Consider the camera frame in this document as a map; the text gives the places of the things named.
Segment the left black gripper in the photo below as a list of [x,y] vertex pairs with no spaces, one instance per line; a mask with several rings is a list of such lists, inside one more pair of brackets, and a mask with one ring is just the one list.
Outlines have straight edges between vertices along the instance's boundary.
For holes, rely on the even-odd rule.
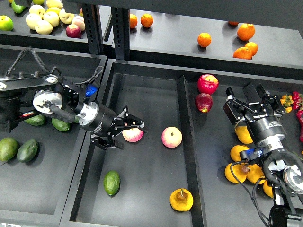
[[128,106],[124,106],[117,115],[103,104],[92,101],[83,105],[79,118],[79,125],[90,132],[90,142],[103,150],[124,149],[123,143],[115,139],[120,131],[137,128],[144,133],[148,132],[144,120],[130,114]]

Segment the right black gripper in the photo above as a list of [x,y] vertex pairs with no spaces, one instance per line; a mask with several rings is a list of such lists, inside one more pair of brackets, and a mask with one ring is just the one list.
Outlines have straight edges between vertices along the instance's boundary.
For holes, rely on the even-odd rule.
[[261,111],[264,114],[257,114],[257,110],[238,100],[231,87],[226,89],[227,99],[223,110],[233,125],[246,121],[248,132],[257,147],[265,147],[271,143],[279,143],[285,138],[285,130],[276,116],[284,115],[284,107],[277,95],[271,95],[261,84],[257,85],[257,93],[261,98]]

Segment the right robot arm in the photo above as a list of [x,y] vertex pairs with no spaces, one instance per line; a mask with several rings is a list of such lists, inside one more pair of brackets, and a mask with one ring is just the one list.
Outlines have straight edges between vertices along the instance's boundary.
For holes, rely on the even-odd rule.
[[266,180],[272,186],[274,203],[269,218],[257,210],[261,221],[267,227],[301,227],[303,210],[293,205],[292,198],[303,199],[303,162],[281,142],[285,138],[285,130],[279,119],[286,113],[285,108],[278,96],[270,94],[261,85],[247,84],[242,90],[247,102],[238,100],[232,88],[228,87],[223,109],[232,124],[246,124],[256,147],[241,151],[240,160],[231,163],[227,169],[239,183],[234,167],[243,168],[251,164],[261,167],[263,176],[255,185]]

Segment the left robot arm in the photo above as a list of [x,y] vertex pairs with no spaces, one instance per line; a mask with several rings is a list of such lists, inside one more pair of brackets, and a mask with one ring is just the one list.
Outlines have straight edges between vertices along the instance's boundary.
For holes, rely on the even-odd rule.
[[[33,55],[42,73],[12,72],[27,53]],[[19,122],[43,114],[68,123],[78,120],[80,127],[91,133],[90,141],[103,150],[123,149],[114,139],[117,135],[131,129],[146,132],[146,128],[127,106],[117,114],[98,101],[88,101],[86,91],[103,69],[98,66],[82,82],[69,82],[57,67],[48,69],[32,47],[24,48],[0,78],[0,130],[11,132]]]

